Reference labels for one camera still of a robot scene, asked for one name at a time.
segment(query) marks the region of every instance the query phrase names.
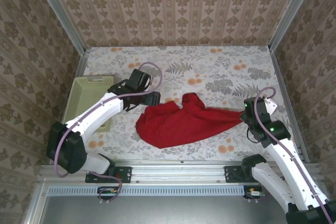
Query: light green basket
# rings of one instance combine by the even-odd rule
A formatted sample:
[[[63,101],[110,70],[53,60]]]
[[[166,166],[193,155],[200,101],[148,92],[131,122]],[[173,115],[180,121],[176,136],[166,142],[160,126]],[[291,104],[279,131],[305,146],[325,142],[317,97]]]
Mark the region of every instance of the light green basket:
[[[63,122],[70,121],[94,105],[113,85],[113,76],[77,77],[71,87]],[[96,132],[109,132],[112,120],[104,122]]]

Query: red cloth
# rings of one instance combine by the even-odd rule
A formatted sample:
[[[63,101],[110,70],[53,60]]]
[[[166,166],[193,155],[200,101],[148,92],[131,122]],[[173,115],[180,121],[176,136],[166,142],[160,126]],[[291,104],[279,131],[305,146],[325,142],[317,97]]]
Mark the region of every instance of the red cloth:
[[[217,135],[242,121],[241,112],[205,108],[195,93],[182,98],[183,108],[174,101],[149,106],[136,123],[136,131],[157,148],[194,143]]]

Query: patterned wallpaper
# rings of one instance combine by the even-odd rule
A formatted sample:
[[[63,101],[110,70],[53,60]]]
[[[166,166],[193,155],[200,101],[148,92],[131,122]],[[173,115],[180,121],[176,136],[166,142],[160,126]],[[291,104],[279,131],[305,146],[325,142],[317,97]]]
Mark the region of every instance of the patterned wallpaper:
[[[0,0],[0,223],[20,223],[78,54],[46,0]]]
[[[336,0],[304,0],[276,55],[308,154],[336,198]]]
[[[87,47],[267,45],[290,0],[61,0]]]

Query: metal frame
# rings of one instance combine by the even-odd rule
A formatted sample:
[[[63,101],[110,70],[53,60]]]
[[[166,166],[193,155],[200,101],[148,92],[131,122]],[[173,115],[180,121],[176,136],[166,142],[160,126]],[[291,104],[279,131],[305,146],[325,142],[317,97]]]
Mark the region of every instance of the metal frame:
[[[68,16],[66,9],[61,4],[60,0],[47,0],[52,9],[54,10],[58,20],[61,22],[62,27],[67,32],[72,44],[82,57],[85,53],[85,42],[77,32],[75,25],[71,18]]]
[[[294,19],[296,13],[298,12],[303,0],[290,0],[287,9],[272,35],[272,38],[269,42],[269,49],[270,51],[275,51],[278,47],[280,41],[282,40],[283,36],[285,35],[290,23]]]
[[[272,170],[282,176],[275,162],[268,163]],[[151,186],[158,188],[170,186],[177,188],[225,188],[227,186],[259,185],[259,183],[226,183],[224,166],[241,165],[233,161],[116,161],[117,166],[131,166],[132,180],[123,187]],[[318,185],[323,185],[323,176],[320,174],[318,164],[305,164],[307,170]],[[85,183],[85,171],[79,171],[66,178],[58,178],[52,165],[41,167],[38,184],[31,200],[25,224],[39,224],[45,209],[48,192],[54,186],[81,186],[92,188],[97,184]]]
[[[288,120],[289,120],[290,126],[292,128],[295,143],[298,146],[298,149],[301,150],[301,155],[302,155],[303,161],[306,162],[306,163],[309,163],[310,160],[309,160],[309,157],[308,157],[308,152],[307,152],[307,149],[304,145],[304,141],[303,141],[300,129],[299,129],[299,125],[298,125],[298,122],[296,120],[294,110],[293,110],[293,107],[292,107],[292,104],[290,102],[289,95],[288,95],[288,92],[287,92],[287,89],[286,89],[285,81],[283,80],[283,77],[282,77],[282,74],[281,74],[281,70],[280,70],[280,67],[279,67],[278,60],[277,60],[276,55],[273,51],[271,51],[271,59],[272,59],[272,62],[273,62],[275,74],[276,74],[277,79],[278,79],[278,83],[279,83],[280,91],[281,91],[281,94],[282,94],[283,102],[285,103],[285,107],[286,107],[287,115],[288,115]]]

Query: table surface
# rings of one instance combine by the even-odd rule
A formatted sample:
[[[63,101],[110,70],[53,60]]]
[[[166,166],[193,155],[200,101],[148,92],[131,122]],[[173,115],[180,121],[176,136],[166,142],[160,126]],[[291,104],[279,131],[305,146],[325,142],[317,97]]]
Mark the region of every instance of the table surface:
[[[90,50],[84,75],[113,75],[118,82],[127,79],[134,68],[146,61],[157,64],[163,72],[163,82],[158,89],[161,103],[173,100],[180,107],[182,95],[195,92],[206,107],[242,111],[244,99],[254,97],[266,86],[273,86],[277,90],[274,100],[279,106],[272,119],[283,121],[291,132],[266,46],[97,47]],[[150,65],[142,70],[154,77],[149,89],[154,87],[159,81],[158,70]],[[135,130],[144,109],[141,105],[115,115],[110,132],[94,133],[87,151],[113,159],[240,161],[260,153],[272,160],[261,144],[246,139],[244,123],[196,143],[158,149],[141,140]]]

